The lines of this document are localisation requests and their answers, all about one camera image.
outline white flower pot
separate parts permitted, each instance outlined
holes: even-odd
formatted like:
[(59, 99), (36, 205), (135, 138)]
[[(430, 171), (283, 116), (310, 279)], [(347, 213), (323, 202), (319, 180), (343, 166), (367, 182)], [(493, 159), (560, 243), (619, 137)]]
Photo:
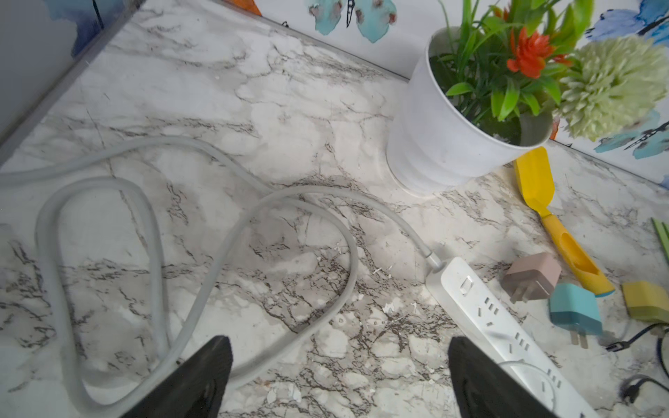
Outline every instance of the white flower pot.
[(446, 45), (446, 29), (441, 29), (413, 71), (386, 148), (397, 180), (421, 194), (462, 185), (541, 146), (553, 123), (549, 114), (523, 116), (520, 146), (474, 126), (444, 96), (430, 69), (429, 57), (448, 52)]

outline yellow garden trowel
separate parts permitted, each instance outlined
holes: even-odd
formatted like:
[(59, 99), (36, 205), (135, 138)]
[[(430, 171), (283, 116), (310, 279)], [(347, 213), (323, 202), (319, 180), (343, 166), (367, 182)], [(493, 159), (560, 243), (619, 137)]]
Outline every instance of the yellow garden trowel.
[(595, 262), (565, 229), (557, 216), (548, 210), (555, 194), (555, 184), (551, 174), (546, 149), (540, 146), (514, 164), (516, 179), (525, 203), (541, 216), (541, 222), (551, 234), (555, 246), (565, 258), (583, 288), (601, 298), (613, 293), (615, 288), (597, 267)]

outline white cable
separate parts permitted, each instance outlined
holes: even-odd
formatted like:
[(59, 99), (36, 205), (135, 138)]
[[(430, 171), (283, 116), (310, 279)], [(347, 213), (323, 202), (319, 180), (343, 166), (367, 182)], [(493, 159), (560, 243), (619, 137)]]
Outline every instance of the white cable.
[(551, 409), (551, 412), (555, 412), (555, 409), (557, 408), (557, 387), (555, 386), (555, 382), (553, 382), (553, 379), (551, 376), (545, 372), (543, 369), (540, 369), (539, 367), (527, 363), (524, 361), (519, 361), (519, 360), (512, 360), (512, 361), (502, 361), (501, 363), (497, 363), (499, 367), (505, 367), (505, 366), (523, 366), (527, 367), (530, 370), (534, 370), (542, 375), (542, 377), (546, 378), (548, 381), (548, 384), (551, 386), (551, 392), (553, 392), (553, 408)]
[[(197, 321), (202, 315), (209, 294), (211, 293), (219, 271), (227, 259), (227, 255), (232, 249), (236, 239), (249, 221), (258, 214), (258, 211), (270, 203), (281, 200), (284, 203), (312, 212), (324, 217), (330, 221), (344, 236), (349, 247), (350, 266), (348, 282), (341, 295), (332, 303), (332, 306), (312, 324), (309, 324), (295, 339), (286, 343), (276, 350), (271, 356), (263, 356), (257, 362), (251, 362), (243, 370), (234, 369), (228, 380), (228, 387), (234, 389), (240, 387), (270, 368), (283, 355), (287, 354), (306, 339), (310, 338), (321, 326), (329, 322), (334, 315), (350, 299), (355, 287), (355, 279), (358, 269), (357, 244), (351, 232), (341, 223), (333, 214), (325, 209), (290, 197), (304, 193), (325, 193), (342, 198), (354, 199), (360, 201), (388, 216), (402, 228), (407, 235), (415, 242), (416, 246), (426, 258), (427, 262), (434, 269), (442, 267), (442, 262), (436, 257), (429, 247), (421, 240), (418, 234), (404, 221), (400, 216), (392, 212), (386, 206), (359, 193), (354, 193), (345, 189), (324, 186), (297, 186), (288, 187), (281, 190), (273, 190), (253, 177), (239, 165), (234, 163), (220, 150), (207, 144), (206, 142), (192, 138), (183, 138), (179, 136), (164, 136), (138, 138), (124, 141), (118, 145), (107, 148), (93, 154), (89, 154), (66, 163), (46, 167), (44, 169), (25, 171), (22, 173), (9, 173), (0, 175), (0, 187), (11, 187), (32, 181), (51, 179), (53, 177), (71, 173), (72, 171), (87, 167), (98, 161), (122, 154), (126, 151), (155, 145), (177, 145), (196, 148), (206, 152), (208, 155), (217, 159), (223, 165), (231, 169), (235, 174), (247, 181), (252, 187), (261, 193), (266, 194), (260, 199), (258, 204), (246, 211), (235, 223), (230, 232), (226, 235), (221, 247), (213, 257), (209, 272), (205, 276), (202, 287), (198, 292), (188, 317), (183, 323), (181, 331), (177, 335), (172, 347), (169, 347), (167, 340), (167, 327), (165, 321), (165, 308), (163, 306), (163, 283), (161, 275), (161, 266), (163, 264), (163, 249), (158, 231), (158, 223), (155, 214), (146, 195), (134, 183), (124, 179), (115, 179), (112, 177), (96, 177), (85, 179), (65, 186), (53, 196), (51, 196), (39, 211), (37, 217), (37, 226), (35, 228), (35, 240), (37, 242), (38, 263), (43, 278), (43, 283), (47, 292), (47, 298), (52, 307), (54, 329), (58, 335), (58, 340), (62, 345), (61, 362), (63, 370), (64, 385), (74, 406), (85, 417), (91, 418), (117, 418), (127, 412), (163, 379), (165, 379), (175, 368), (175, 363), (179, 355), (183, 352), (188, 343)], [(72, 322), (70, 320), (70, 311), (66, 300), (66, 295), (62, 286), (62, 280), (58, 271), (60, 263), (60, 248), (58, 245), (58, 217), (61, 208), (74, 195), (93, 188), (109, 188), (122, 191), (136, 207), (138, 216), (145, 227), (145, 237), (147, 240), (147, 251), (149, 254), (150, 280), (151, 280), (151, 321), (153, 325), (153, 337), (157, 346), (157, 354), (160, 363), (156, 369), (139, 384), (134, 390), (125, 395), (117, 402), (109, 405), (102, 405), (95, 402), (88, 394), (83, 381), (78, 361), (78, 353), (75, 344)]]

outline power adapter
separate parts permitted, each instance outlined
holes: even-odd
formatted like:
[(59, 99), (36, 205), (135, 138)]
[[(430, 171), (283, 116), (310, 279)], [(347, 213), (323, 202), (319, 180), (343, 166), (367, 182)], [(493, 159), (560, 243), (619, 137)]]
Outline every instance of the power adapter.
[(549, 300), (551, 322), (571, 331), (571, 342), (588, 348), (587, 335), (601, 335), (595, 294), (572, 283), (560, 283)]
[(669, 323), (669, 296), (662, 287), (646, 281), (622, 285), (630, 316), (646, 322)]
[(519, 300), (548, 299), (555, 290), (561, 271), (550, 253), (528, 255), (513, 262), (500, 285), (513, 304)]

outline white power strip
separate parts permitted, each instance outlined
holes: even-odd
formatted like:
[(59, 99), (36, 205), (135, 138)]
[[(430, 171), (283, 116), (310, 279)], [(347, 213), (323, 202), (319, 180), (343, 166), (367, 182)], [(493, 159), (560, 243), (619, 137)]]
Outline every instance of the white power strip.
[(529, 367), (504, 368), (560, 418), (599, 418), (534, 340), (460, 257), (427, 277), (429, 292), (464, 334), (495, 362), (522, 361), (546, 371), (555, 384), (555, 400), (547, 377)]

